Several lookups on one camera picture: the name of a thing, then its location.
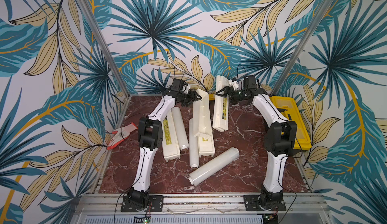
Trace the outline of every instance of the work glove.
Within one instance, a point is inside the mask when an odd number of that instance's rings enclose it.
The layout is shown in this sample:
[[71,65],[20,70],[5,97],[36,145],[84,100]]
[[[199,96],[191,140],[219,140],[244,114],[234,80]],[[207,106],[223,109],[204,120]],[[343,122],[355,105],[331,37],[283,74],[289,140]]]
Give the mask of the work glove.
[[127,126],[124,126],[122,128],[116,129],[113,132],[111,132],[115,135],[113,136],[113,138],[110,140],[110,143],[108,144],[108,150],[114,149],[118,144],[120,144],[125,139],[127,139],[130,133],[136,129],[138,129],[138,127],[134,123],[131,123]]

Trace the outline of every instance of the black mounting plate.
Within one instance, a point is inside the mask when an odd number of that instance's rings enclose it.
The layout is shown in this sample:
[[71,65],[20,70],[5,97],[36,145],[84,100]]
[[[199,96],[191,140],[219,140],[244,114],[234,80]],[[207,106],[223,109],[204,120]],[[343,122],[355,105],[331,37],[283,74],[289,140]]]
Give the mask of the black mounting plate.
[[[162,195],[150,195],[149,201],[152,203],[151,212],[161,212],[163,205],[164,196]],[[121,206],[121,212],[136,212],[137,210],[131,207],[129,204],[128,196],[123,197],[123,205]]]
[[[244,195],[243,202],[246,211],[264,211],[259,205],[259,196],[260,195]],[[286,211],[285,202],[282,204],[283,199],[276,205],[278,211]]]

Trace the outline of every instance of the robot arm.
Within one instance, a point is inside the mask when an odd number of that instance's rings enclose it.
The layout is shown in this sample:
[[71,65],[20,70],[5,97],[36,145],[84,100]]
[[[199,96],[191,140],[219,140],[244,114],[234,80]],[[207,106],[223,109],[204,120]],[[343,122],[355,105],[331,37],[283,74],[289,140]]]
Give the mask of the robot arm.
[[147,117],[142,117],[138,124],[138,142],[140,146],[140,159],[137,174],[128,196],[124,197],[128,209],[143,211],[149,203],[150,176],[153,159],[163,139],[162,121],[167,113],[180,102],[188,106],[201,97],[196,91],[190,91],[190,85],[180,79],[173,79],[172,85],[163,93],[157,107]]
[[243,89],[236,90],[236,79],[230,80],[230,86],[216,92],[218,96],[229,95],[230,102],[237,103],[249,100],[262,114],[268,124],[268,132],[264,138],[264,147],[267,150],[267,169],[260,194],[260,206],[264,210],[281,205],[283,188],[282,178],[285,162],[288,155],[294,155],[294,140],[297,124],[287,120],[273,105],[267,92],[257,88],[255,76],[246,76],[243,79]]

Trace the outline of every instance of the metal pole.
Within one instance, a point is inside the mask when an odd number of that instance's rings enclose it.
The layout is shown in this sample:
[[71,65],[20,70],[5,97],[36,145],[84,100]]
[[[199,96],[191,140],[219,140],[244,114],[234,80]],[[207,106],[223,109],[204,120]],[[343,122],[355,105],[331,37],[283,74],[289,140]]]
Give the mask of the metal pole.
[[96,39],[99,48],[102,50],[102,53],[104,54],[106,61],[108,62],[111,72],[116,77],[116,80],[119,84],[119,87],[121,88],[121,91],[125,95],[125,97],[129,98],[129,91],[126,88],[126,85],[124,81],[122,80],[122,77],[119,73],[119,70],[117,68],[116,63],[114,62],[114,58],[111,55],[111,52],[108,48],[108,45],[102,35],[101,29],[99,28],[99,25],[94,17],[94,14],[91,10],[91,7],[89,5],[89,2],[87,0],[75,0],[80,8],[80,11],[82,12],[83,16],[86,18],[86,21],[89,23],[90,29],[92,33],[94,34],[94,38]]
[[304,49],[306,43],[308,42],[309,38],[312,37],[313,32],[316,30],[317,26],[324,18],[325,14],[327,13],[332,3],[333,3],[333,0],[322,0],[321,5],[317,8],[315,15],[310,21],[307,29],[305,30],[305,33],[302,35],[299,43],[296,46],[296,49],[290,56],[288,63],[286,64],[286,66],[281,72],[281,75],[278,77],[278,80],[276,81],[272,91],[270,92],[270,96],[275,96],[278,93],[282,84],[285,82],[286,78],[288,77],[289,72],[291,71],[298,57],[300,56],[300,53]]

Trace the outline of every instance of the plastic wrap roll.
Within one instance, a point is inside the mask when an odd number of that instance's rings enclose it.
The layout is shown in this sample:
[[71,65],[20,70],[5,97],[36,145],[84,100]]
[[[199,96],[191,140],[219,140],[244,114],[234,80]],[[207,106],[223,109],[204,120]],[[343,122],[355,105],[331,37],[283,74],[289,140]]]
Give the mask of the plastic wrap roll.
[[174,107],[171,110],[173,122],[175,123],[177,141],[179,142],[180,150],[186,151],[189,148],[187,133],[185,132],[183,117],[181,116],[180,108]]
[[199,167],[199,149],[197,146],[197,137],[193,135],[193,118],[189,121],[190,134],[190,166],[192,168]]
[[239,150],[231,147],[227,151],[207,162],[202,167],[190,173],[188,179],[192,185],[197,186],[237,158],[239,158]]

